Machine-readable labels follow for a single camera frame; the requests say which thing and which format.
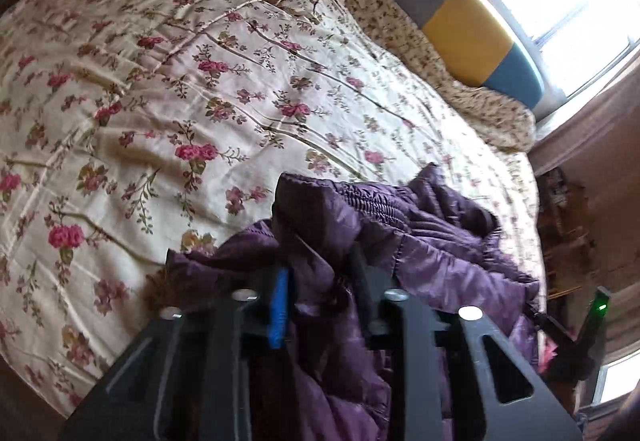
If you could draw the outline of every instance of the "blue panel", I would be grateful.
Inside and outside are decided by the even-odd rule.
[[[544,88],[538,68],[519,43],[511,46],[482,85],[521,101],[529,109],[540,101]]]

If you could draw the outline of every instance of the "white floral comforter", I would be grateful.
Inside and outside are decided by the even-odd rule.
[[[467,104],[487,145],[418,75],[345,0],[20,1],[0,18],[2,356],[71,413],[171,300],[167,249],[270,215],[284,170],[399,184],[441,164],[541,277],[523,128]]]

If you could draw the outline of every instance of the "purple garment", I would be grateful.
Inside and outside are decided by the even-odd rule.
[[[393,374],[384,351],[364,346],[346,269],[351,246],[360,241],[368,264],[431,307],[480,307],[535,363],[536,334],[522,309],[539,283],[500,252],[499,237],[496,218],[445,186],[433,165],[403,187],[282,174],[271,220],[236,233],[213,257],[169,251],[167,266],[183,307],[241,287],[250,270],[291,267],[286,348],[250,369],[254,439],[383,441]]]

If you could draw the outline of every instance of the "yellow stripe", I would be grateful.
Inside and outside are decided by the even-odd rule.
[[[486,0],[445,0],[422,31],[454,78],[479,86],[513,45],[500,21]]]

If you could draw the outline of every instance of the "multicolored headboard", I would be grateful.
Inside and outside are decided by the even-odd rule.
[[[422,28],[454,78],[533,109],[543,95],[536,65],[487,0],[395,0]]]

